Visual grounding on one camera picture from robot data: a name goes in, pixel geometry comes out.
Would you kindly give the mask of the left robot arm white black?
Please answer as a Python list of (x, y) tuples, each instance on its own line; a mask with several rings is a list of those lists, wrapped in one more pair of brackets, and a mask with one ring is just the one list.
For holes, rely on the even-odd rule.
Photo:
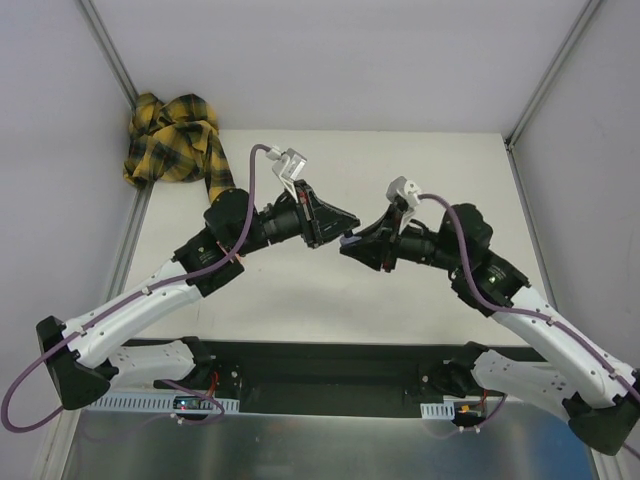
[(204, 220), (198, 234), (132, 290), (82, 316), (67, 321), (49, 316), (37, 324), (64, 409), (88, 406), (112, 388), (164, 380), (204, 387), (212, 360), (198, 338), (134, 347), (127, 341), (233, 281), (244, 271), (240, 257), (294, 237), (317, 248), (360, 224), (354, 214), (321, 200), (303, 180), (262, 211), (249, 192), (227, 190), (205, 211)]

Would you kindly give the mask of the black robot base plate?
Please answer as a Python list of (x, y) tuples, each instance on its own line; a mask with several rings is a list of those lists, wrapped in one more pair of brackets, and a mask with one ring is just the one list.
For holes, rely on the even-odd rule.
[(417, 418), (448, 393), (477, 395), (466, 373), (486, 347), (205, 341), (200, 365), (180, 381), (213, 387), (243, 413)]

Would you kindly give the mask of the purple nail polish bottle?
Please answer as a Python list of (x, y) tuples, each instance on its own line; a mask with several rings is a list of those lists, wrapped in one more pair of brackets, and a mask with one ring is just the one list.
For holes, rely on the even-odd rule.
[(357, 235), (346, 236), (340, 238), (340, 251), (346, 251), (358, 246), (362, 238)]

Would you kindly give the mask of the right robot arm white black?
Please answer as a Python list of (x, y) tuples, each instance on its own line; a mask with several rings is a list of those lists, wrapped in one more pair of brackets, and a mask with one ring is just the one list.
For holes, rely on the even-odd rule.
[(430, 368), (429, 385), (463, 398), (477, 389), (514, 396), (564, 421), (584, 444), (614, 456), (639, 421), (639, 371), (617, 360), (557, 312), (529, 279), (490, 248), (493, 230), (469, 203), (444, 206), (438, 231), (404, 225), (408, 207), (347, 235), (340, 252), (376, 271), (400, 260), (444, 270), (457, 297), (516, 334), (549, 364), (539, 369), (475, 342)]

